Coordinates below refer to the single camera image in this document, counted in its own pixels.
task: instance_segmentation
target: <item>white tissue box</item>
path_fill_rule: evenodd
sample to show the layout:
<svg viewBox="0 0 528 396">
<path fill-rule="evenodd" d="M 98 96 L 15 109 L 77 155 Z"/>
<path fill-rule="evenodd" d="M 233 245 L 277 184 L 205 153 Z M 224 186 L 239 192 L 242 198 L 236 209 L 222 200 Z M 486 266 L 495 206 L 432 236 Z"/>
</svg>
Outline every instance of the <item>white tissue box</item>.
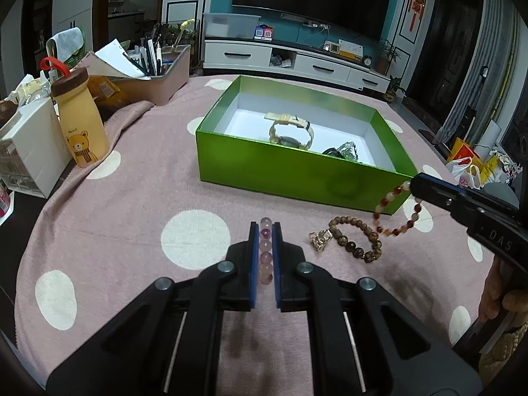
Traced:
<svg viewBox="0 0 528 396">
<path fill-rule="evenodd" d="M 48 198 L 70 160 L 51 98 L 22 106 L 0 129 L 0 177 L 11 190 Z"/>
</svg>

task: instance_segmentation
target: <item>tv stand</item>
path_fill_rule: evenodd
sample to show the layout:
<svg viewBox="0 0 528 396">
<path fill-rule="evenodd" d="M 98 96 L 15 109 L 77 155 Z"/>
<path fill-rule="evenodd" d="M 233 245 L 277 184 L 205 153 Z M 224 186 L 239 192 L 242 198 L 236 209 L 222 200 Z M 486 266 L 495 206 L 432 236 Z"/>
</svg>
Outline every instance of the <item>tv stand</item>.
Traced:
<svg viewBox="0 0 528 396">
<path fill-rule="evenodd" d="M 287 53 L 291 67 L 270 65 L 271 56 Z M 205 70 L 254 72 L 270 77 L 287 77 L 309 82 L 324 82 L 362 91 L 385 93 L 389 78 L 320 49 L 289 42 L 262 42 L 252 39 L 205 38 Z"/>
</svg>

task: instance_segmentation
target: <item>drawer handle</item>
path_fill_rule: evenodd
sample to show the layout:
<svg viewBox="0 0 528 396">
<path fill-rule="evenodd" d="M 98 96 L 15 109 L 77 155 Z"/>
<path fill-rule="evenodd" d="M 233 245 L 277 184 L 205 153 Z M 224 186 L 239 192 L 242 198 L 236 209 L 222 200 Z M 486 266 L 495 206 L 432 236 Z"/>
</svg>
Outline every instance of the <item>drawer handle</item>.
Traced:
<svg viewBox="0 0 528 396">
<path fill-rule="evenodd" d="M 365 83 L 370 83 L 371 85 L 377 86 L 378 84 L 376 82 L 373 82 L 372 80 L 363 79 Z"/>
<path fill-rule="evenodd" d="M 231 52 L 224 52 L 225 56 L 239 56 L 241 58 L 249 58 L 251 54 L 232 54 Z"/>
<path fill-rule="evenodd" d="M 332 70 L 331 68 L 325 68 L 325 67 L 319 67 L 317 65 L 312 65 L 313 68 L 317 68 L 318 70 L 328 71 L 329 73 L 333 73 L 335 70 Z"/>
</svg>

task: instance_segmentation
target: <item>potted plant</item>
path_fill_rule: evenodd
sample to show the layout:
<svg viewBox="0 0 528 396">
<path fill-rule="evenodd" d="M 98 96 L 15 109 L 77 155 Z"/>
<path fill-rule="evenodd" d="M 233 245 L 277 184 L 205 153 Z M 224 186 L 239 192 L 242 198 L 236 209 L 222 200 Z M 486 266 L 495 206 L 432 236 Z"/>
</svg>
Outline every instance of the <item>potted plant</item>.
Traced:
<svg viewBox="0 0 528 396">
<path fill-rule="evenodd" d="M 392 46 L 388 40 L 382 40 L 379 42 L 379 58 L 374 70 L 380 74 L 386 75 L 392 61 L 397 58 L 401 58 L 401 55 L 396 47 Z"/>
<path fill-rule="evenodd" d="M 383 94 L 383 99 L 385 101 L 387 101 L 388 103 L 392 103 L 396 98 L 396 93 L 398 92 L 398 89 L 405 94 L 406 90 L 400 86 L 400 82 L 401 78 L 393 78 L 391 76 L 387 92 Z"/>
</svg>

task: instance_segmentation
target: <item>red strap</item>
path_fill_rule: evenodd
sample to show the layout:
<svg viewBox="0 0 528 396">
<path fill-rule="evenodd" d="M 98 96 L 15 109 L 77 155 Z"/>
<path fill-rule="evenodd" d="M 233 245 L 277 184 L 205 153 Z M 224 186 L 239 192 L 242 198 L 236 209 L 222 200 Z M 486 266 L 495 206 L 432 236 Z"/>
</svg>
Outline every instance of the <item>red strap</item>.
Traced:
<svg viewBox="0 0 528 396">
<path fill-rule="evenodd" d="M 60 62 L 57 58 L 54 58 L 53 56 L 47 56 L 46 58 L 43 58 L 40 62 L 40 69 L 46 71 L 51 70 L 52 68 L 56 68 L 57 70 L 59 70 L 65 78 L 70 75 L 70 69 L 66 67 L 65 63 Z"/>
</svg>

